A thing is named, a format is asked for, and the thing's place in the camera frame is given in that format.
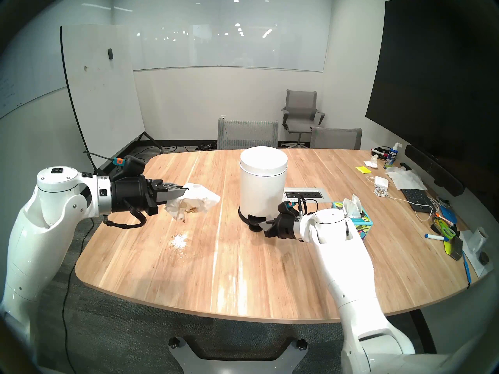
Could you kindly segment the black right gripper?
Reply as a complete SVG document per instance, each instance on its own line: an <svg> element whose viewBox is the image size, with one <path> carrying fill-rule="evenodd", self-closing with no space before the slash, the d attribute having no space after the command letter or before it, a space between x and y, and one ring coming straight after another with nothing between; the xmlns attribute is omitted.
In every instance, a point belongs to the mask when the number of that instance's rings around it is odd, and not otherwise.
<svg viewBox="0 0 499 374"><path fill-rule="evenodd" d="M300 215L280 213L277 217L257 225L268 238L300 239Z"/></svg>

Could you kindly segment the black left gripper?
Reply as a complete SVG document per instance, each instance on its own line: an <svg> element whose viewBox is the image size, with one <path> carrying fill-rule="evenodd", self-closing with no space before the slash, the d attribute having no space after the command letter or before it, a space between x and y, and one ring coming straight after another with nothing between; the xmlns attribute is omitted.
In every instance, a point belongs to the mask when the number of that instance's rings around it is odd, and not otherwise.
<svg viewBox="0 0 499 374"><path fill-rule="evenodd" d="M158 206L183 196L187 190L175 183L163 183L144 176L124 177L111 181L111 212L129 211L133 207L139 212L155 215Z"/></svg>

